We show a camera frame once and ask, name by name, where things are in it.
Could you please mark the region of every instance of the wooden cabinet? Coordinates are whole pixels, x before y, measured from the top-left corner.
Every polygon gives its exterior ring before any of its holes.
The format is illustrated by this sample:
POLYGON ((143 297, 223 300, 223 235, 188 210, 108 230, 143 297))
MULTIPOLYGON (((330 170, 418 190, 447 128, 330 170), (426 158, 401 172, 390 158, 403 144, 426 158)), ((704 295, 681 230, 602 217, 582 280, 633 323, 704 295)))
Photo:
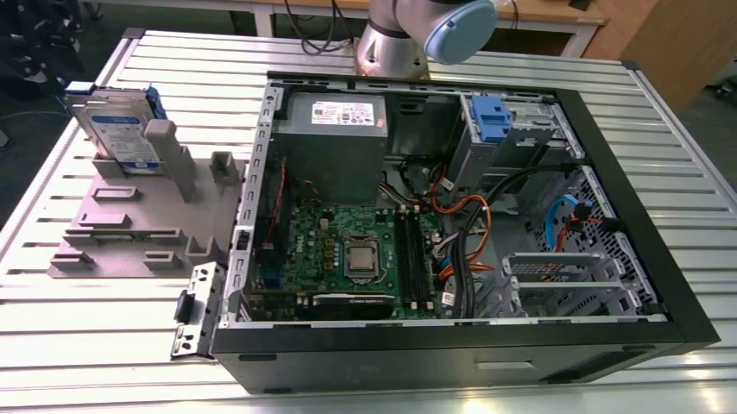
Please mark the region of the wooden cabinet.
POLYGON ((737 1, 597 0, 609 16, 585 58, 633 60, 678 112, 737 53, 737 1))

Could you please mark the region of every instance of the slotted aluminum workbench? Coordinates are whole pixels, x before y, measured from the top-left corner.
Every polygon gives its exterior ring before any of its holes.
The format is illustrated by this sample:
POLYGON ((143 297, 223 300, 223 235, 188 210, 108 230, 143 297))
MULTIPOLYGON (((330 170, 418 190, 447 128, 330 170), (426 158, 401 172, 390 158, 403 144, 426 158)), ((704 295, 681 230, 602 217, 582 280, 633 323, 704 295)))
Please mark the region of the slotted aluminum workbench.
MULTIPOLYGON (((293 40, 147 32, 122 40, 98 83, 154 82, 192 155, 227 150, 246 159, 267 70, 351 73, 351 52, 307 57, 293 40)), ((187 278, 46 274, 95 174, 95 149, 72 121, 0 234, 0 407, 94 405, 118 412, 152 405, 146 410, 212 414, 245 412, 242 405, 249 412, 322 414, 737 411, 736 197, 648 80, 618 62, 498 53, 459 66, 431 65, 431 76, 581 91, 723 341, 585 386, 250 398, 218 364, 168 362, 187 278)))

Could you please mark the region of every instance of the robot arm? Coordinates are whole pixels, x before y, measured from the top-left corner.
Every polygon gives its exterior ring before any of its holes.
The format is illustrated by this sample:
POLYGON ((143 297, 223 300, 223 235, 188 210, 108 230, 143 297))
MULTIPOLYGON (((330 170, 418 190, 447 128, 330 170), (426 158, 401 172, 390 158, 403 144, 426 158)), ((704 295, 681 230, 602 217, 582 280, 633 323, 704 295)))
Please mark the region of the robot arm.
POLYGON ((497 27, 490 0, 374 0, 357 50, 359 74, 421 78, 427 56, 445 65, 469 59, 497 27))

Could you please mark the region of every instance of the power supply label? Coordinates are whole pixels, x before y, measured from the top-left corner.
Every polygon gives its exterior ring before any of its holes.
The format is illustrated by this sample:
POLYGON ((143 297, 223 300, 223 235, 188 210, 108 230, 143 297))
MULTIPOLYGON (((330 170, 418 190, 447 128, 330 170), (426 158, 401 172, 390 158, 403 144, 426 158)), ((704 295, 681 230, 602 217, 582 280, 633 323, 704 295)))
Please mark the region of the power supply label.
POLYGON ((373 127, 373 104, 315 102, 313 103, 313 123, 322 125, 357 125, 373 127))

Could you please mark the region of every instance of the label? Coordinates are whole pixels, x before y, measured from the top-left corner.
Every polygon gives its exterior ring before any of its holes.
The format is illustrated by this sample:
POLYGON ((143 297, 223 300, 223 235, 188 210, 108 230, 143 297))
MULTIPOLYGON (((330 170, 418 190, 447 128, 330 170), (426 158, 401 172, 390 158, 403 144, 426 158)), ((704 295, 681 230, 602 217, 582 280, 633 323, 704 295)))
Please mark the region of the label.
POLYGON ((457 301, 457 295, 454 295, 453 293, 450 292, 443 292, 442 293, 442 298, 439 299, 439 302, 446 305, 446 306, 453 306, 453 304, 455 303, 457 301))
POLYGON ((159 157, 143 137, 144 127, 135 116, 92 116, 92 122, 107 151, 123 166, 159 167, 159 157))
POLYGON ((596 24, 604 24, 604 20, 602 19, 597 19, 597 18, 593 18, 593 17, 580 17, 578 19, 576 19, 576 21, 578 23, 596 23, 596 24))
POLYGON ((455 185, 453 181, 450 181, 449 179, 446 179, 445 177, 442 178, 442 180, 439 181, 439 184, 446 187, 446 190, 449 191, 453 191, 453 186, 455 185))
POLYGON ((313 103, 313 124, 373 127, 373 105, 370 103, 315 102, 313 103))

